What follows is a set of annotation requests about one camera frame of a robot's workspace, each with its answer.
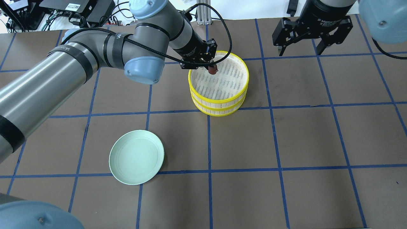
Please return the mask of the lower yellow steamer layer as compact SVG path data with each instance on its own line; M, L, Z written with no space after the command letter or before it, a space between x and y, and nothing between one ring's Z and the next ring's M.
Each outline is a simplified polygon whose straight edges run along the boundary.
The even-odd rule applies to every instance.
M192 101L199 111L209 116L227 116L236 112L242 106L246 98L247 90L245 90L234 100L223 103L210 102L209 99L204 100L200 98L194 92L192 92L192 90L190 92Z

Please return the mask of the upper yellow steamer layer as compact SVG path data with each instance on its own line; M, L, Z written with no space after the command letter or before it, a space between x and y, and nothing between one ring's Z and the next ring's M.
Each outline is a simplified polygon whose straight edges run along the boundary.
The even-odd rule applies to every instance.
M237 103L246 96L250 73L246 63L230 53L217 64L218 71L209 74L204 67L189 70L188 83L195 99L203 103Z

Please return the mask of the pale green plate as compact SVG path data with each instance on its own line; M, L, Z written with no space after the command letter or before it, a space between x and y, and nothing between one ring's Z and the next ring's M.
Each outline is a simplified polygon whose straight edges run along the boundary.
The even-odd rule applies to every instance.
M108 164L112 175L126 185L151 180L164 163L164 145L147 130L134 130L121 136L112 146Z

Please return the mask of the brown bun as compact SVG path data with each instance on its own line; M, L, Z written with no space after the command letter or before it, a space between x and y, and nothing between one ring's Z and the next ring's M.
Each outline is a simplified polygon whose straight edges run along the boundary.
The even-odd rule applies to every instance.
M216 74L218 72L218 67L216 64L208 66L208 73L209 74Z

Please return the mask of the brown paper table mat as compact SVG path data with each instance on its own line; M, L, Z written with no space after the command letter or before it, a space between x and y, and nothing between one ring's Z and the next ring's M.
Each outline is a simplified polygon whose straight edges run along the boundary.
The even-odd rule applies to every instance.
M273 46L278 19L228 21L249 73L229 116L196 109L168 61L149 86L102 68L1 163L1 192L54 204L85 228L406 228L406 61L366 23L341 45ZM151 180L126 185L108 159L124 134L164 145Z

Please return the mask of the yellow steamer layer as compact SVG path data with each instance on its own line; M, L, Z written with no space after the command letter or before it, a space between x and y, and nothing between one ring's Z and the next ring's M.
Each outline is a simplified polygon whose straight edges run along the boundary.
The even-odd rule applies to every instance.
M246 63L230 53L217 64L218 71L209 74L204 67L189 70L188 83L195 99L203 103L237 103L246 96L250 73Z
M194 92L192 92L192 90L190 92L192 101L199 111L209 116L227 116L236 112L242 106L246 98L247 90L245 90L234 100L223 103L210 102L209 99L204 100L200 98Z

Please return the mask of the aluminium frame post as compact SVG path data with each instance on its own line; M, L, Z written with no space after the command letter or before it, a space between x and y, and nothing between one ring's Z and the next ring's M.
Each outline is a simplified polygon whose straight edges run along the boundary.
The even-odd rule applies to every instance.
M199 5L196 8L197 24L198 25L211 25L212 24L212 10L204 5Z

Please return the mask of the black mini computer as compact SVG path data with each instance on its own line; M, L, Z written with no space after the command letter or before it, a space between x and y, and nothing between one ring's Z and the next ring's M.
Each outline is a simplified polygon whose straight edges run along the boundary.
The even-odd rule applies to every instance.
M113 0L43 0L39 7L68 18L73 25L101 27L113 13Z

